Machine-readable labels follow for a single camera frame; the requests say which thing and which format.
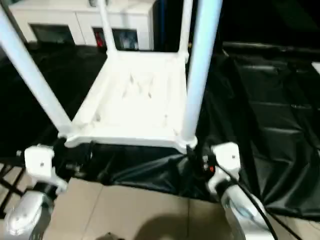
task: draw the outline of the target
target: white drawer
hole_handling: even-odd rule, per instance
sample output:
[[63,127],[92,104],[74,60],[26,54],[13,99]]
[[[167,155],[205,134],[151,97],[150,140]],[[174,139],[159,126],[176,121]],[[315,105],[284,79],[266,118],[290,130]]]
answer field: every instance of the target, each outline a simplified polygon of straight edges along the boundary
[[32,24],[35,24],[68,26],[74,43],[76,45],[85,44],[77,16],[73,11],[13,10],[12,14],[28,42],[38,41],[31,27]]
[[[86,45],[96,46],[96,38],[93,28],[101,28],[102,21],[98,12],[77,12],[76,13],[83,38]],[[110,13],[109,23],[113,29],[134,30],[137,34],[139,50],[154,49],[154,33],[150,27],[148,15],[142,14],[121,14]]]

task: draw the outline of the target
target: black backdrop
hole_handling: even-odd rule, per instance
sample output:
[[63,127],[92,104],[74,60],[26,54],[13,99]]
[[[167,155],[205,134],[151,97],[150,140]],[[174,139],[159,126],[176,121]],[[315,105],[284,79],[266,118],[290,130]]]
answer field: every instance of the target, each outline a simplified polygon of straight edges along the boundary
[[[279,16],[288,2],[224,1],[196,151],[202,154],[212,144],[236,142],[241,180],[267,208],[319,221],[320,78],[311,65],[319,58],[319,21],[310,2],[300,2],[313,28],[293,29],[295,24],[283,19],[286,14]],[[173,51],[179,43],[181,3],[168,1],[166,13],[166,36],[171,39],[166,39],[165,49]],[[242,49],[225,42],[286,48]],[[29,51],[72,118],[106,55],[84,46],[41,45]],[[0,155],[10,157],[31,144],[52,143],[55,128],[7,59],[0,63],[0,77]],[[72,149],[65,158],[76,164],[87,148]],[[81,162],[74,177],[214,201],[205,183],[194,178],[188,159],[174,149],[95,145],[92,151],[92,159]]]

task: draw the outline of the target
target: white plastic chair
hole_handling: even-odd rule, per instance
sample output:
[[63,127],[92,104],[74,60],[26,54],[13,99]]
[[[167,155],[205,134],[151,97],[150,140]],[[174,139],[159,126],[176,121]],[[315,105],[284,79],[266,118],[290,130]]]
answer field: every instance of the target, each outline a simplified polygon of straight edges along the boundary
[[222,0],[199,0],[186,86],[193,0],[184,0],[178,52],[118,51],[99,0],[107,60],[70,121],[0,8],[0,43],[65,145],[100,144],[176,148],[197,145],[196,127],[211,62]]

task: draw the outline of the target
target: white chair leg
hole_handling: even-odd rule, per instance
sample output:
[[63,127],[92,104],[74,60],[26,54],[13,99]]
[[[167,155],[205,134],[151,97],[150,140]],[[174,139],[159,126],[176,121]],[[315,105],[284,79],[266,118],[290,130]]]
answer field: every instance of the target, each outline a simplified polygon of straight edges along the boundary
[[102,29],[103,29],[104,39],[106,42],[107,52],[110,54],[115,52],[117,49],[115,45],[114,35],[112,33],[112,28],[109,24],[106,0],[98,0],[98,5],[100,9]]
[[214,49],[223,0],[199,0],[181,138],[193,141]]
[[190,25],[191,25],[191,15],[193,0],[183,1],[183,11],[182,11],[182,21],[181,21],[181,33],[180,33],[180,44],[179,44],[179,54],[185,57],[185,62],[189,60],[189,35],[190,35]]

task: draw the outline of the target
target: black cable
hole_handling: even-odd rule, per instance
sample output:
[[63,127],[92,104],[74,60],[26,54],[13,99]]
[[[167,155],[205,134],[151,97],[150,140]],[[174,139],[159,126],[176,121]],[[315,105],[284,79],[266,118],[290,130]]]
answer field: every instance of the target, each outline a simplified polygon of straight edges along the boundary
[[286,224],[284,224],[283,221],[281,221],[279,218],[277,218],[273,213],[271,213],[269,210],[266,209],[266,212],[278,223],[283,227],[285,230],[287,230],[292,236],[294,236],[297,240],[303,240],[301,237],[299,237],[290,227],[288,227]]
[[267,225],[267,227],[269,228],[274,240],[278,240],[278,236],[276,234],[276,231],[274,230],[274,228],[272,227],[269,219],[267,218],[267,216],[265,215],[265,213],[262,211],[262,209],[260,208],[260,206],[258,205],[257,201],[252,197],[251,193],[244,187],[242,186],[242,184],[234,177],[232,176],[231,173],[229,173],[224,167],[220,166],[217,162],[216,162],[216,166],[219,167],[225,174],[227,174],[230,179],[239,186],[239,188],[244,192],[244,194],[249,198],[249,200],[252,202],[252,204],[254,205],[254,207],[257,209],[257,211],[259,212],[259,214],[261,215],[261,217],[263,218],[263,220],[265,221],[265,224]]
[[[273,236],[273,238],[275,240],[278,239],[276,231],[274,230],[274,228],[272,227],[269,219],[267,218],[267,216],[264,214],[264,212],[261,210],[260,206],[258,205],[257,201],[252,197],[251,193],[249,192],[249,190],[247,190],[247,188],[245,186],[243,186],[234,176],[232,176],[232,174],[230,172],[228,172],[225,168],[223,168],[222,166],[220,166],[217,162],[215,163],[217,167],[219,167],[225,174],[227,174],[230,179],[239,186],[239,188],[245,193],[245,195],[249,198],[249,200],[252,202],[252,204],[254,205],[254,207],[257,209],[257,211],[259,212],[259,214],[262,216],[263,220],[265,221],[266,225],[268,226],[268,228],[270,229],[270,232]],[[266,212],[278,223],[281,225],[281,227],[283,227],[285,230],[287,230],[292,236],[294,236],[297,240],[303,240],[301,237],[299,237],[290,227],[288,227],[287,225],[285,225],[279,218],[277,218],[275,215],[273,215],[272,213],[270,213],[267,209],[265,209]]]

